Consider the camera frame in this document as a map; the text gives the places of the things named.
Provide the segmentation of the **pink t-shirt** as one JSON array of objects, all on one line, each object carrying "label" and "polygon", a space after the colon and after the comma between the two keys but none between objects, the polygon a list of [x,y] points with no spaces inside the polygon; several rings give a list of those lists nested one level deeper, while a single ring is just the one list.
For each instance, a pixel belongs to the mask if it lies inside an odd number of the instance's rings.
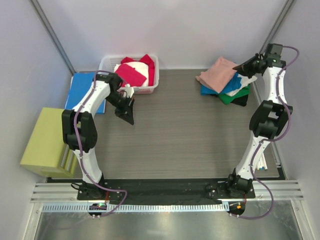
[{"label": "pink t-shirt", "polygon": [[237,64],[233,61],[220,56],[208,70],[202,71],[195,79],[219,94],[235,75],[236,66]]}]

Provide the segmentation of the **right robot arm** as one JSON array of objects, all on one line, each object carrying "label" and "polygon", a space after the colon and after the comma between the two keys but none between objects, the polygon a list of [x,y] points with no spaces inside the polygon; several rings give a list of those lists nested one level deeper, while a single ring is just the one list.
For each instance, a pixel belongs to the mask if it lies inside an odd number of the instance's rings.
[{"label": "right robot arm", "polygon": [[281,59],[284,45],[270,43],[264,54],[255,54],[246,62],[235,66],[240,75],[251,78],[260,74],[263,78],[266,99],[252,115],[249,123],[251,139],[245,153],[226,183],[218,188],[218,195],[242,198],[253,191],[255,169],[271,142],[282,139],[291,125],[293,107],[285,98],[284,78],[288,64]]}]

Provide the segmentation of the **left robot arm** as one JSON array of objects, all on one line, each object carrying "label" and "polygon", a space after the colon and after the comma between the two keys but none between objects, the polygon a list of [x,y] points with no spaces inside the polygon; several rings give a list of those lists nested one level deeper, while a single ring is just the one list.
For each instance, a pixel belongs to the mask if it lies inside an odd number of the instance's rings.
[{"label": "left robot arm", "polygon": [[62,138],[78,159],[82,172],[82,182],[78,187],[78,198],[101,200],[110,191],[105,185],[102,171],[99,168],[95,146],[98,132],[94,116],[103,101],[114,106],[114,114],[133,125],[134,89],[126,84],[124,93],[120,93],[124,80],[116,73],[99,70],[94,73],[92,84],[71,110],[62,112]]}]

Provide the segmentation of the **white t-shirt on pile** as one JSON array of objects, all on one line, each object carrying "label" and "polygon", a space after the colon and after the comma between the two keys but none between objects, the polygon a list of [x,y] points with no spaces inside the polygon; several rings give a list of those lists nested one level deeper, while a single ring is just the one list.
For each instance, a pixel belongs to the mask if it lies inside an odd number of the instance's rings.
[{"label": "white t-shirt on pile", "polygon": [[251,78],[249,78],[247,76],[243,76],[240,74],[237,75],[237,78],[240,79],[239,81],[240,87],[230,92],[227,92],[226,95],[229,97],[235,96],[240,90],[242,90],[243,88],[247,87],[249,84],[257,80],[256,76],[252,76]]}]

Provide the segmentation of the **blue t-shirt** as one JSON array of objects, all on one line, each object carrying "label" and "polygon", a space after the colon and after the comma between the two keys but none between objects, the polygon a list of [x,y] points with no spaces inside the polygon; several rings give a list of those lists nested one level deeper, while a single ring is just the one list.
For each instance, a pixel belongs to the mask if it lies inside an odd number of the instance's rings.
[{"label": "blue t-shirt", "polygon": [[241,85],[241,77],[238,73],[235,73],[231,80],[227,83],[227,85],[223,88],[223,90],[220,93],[217,93],[215,90],[210,89],[204,85],[201,85],[200,87],[200,94],[202,96],[204,95],[222,95],[227,94],[229,92],[235,91],[240,89]]}]

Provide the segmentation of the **black t-shirt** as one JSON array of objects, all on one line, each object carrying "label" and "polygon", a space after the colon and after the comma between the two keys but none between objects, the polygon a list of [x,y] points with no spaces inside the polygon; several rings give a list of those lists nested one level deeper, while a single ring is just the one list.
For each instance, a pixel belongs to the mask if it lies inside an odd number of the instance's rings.
[{"label": "black t-shirt", "polygon": [[247,105],[248,98],[249,98],[248,94],[240,96],[240,97],[237,97],[237,98],[235,98],[235,99],[233,99],[231,101],[231,104],[234,104],[234,105],[237,105],[237,106],[241,106],[241,107],[245,107]]}]

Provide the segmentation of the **green t-shirt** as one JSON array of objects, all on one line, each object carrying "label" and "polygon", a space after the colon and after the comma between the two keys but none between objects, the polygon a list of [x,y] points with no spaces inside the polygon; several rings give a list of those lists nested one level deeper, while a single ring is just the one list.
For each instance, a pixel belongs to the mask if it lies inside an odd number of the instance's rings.
[{"label": "green t-shirt", "polygon": [[242,90],[240,90],[235,96],[228,96],[226,94],[220,94],[218,95],[218,99],[225,105],[231,104],[231,101],[235,98],[249,95],[251,91],[251,85],[249,84],[247,87],[244,87]]}]

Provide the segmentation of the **red t-shirt in basket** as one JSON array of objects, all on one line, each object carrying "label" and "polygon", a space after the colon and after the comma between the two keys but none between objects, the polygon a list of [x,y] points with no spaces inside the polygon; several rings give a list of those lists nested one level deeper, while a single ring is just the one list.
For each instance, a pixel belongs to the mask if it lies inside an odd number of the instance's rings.
[{"label": "red t-shirt in basket", "polygon": [[114,72],[123,80],[122,87],[130,84],[131,87],[151,87],[154,85],[155,63],[146,54],[140,60],[125,57],[114,67]]}]

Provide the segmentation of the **white t-shirt in basket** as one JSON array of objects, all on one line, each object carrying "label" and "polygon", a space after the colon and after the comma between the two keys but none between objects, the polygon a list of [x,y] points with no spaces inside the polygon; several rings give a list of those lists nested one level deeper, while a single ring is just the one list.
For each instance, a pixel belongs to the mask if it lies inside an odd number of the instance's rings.
[{"label": "white t-shirt in basket", "polygon": [[122,86],[147,87],[149,83],[149,66],[143,62],[131,61],[116,64],[114,72],[123,80]]}]

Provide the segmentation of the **blue folder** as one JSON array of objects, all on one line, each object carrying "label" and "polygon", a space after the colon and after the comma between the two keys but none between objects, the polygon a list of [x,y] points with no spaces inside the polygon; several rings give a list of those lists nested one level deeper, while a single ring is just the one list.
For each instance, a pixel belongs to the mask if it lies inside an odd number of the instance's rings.
[{"label": "blue folder", "polygon": [[[66,110],[72,110],[73,107],[79,104],[83,98],[86,99],[85,95],[92,88],[94,75],[94,72],[78,72],[73,75],[68,96],[64,105]],[[95,97],[98,96],[98,92],[100,92],[100,96],[102,93],[110,94],[110,86],[104,81],[96,80],[96,92],[89,98],[89,101],[85,104],[86,107],[88,107],[90,103],[93,102]]]}]

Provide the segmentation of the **yellow-green box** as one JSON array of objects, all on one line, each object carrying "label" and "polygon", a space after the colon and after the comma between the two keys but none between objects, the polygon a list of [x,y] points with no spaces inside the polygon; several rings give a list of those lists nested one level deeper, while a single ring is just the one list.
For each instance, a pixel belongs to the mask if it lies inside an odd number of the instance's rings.
[{"label": "yellow-green box", "polygon": [[77,157],[63,141],[61,108],[42,108],[20,166],[46,178],[73,178]]}]

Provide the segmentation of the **marker pens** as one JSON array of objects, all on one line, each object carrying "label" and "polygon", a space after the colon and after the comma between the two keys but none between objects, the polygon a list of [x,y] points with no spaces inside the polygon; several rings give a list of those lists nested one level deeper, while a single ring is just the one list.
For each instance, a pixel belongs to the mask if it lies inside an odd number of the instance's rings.
[{"label": "marker pens", "polygon": [[267,166],[266,158],[264,154],[261,155],[259,161],[257,162],[256,170],[263,170],[263,171],[268,170],[268,166]]}]

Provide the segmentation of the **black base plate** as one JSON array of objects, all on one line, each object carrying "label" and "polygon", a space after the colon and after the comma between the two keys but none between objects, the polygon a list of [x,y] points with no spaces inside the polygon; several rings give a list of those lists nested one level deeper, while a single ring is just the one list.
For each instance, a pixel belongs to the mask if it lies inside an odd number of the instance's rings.
[{"label": "black base plate", "polygon": [[181,178],[181,179],[106,179],[106,191],[90,183],[72,183],[81,201],[109,201],[117,205],[210,205],[219,204],[222,199],[254,199],[255,191],[251,186],[248,193],[232,192],[225,180],[218,178]]}]

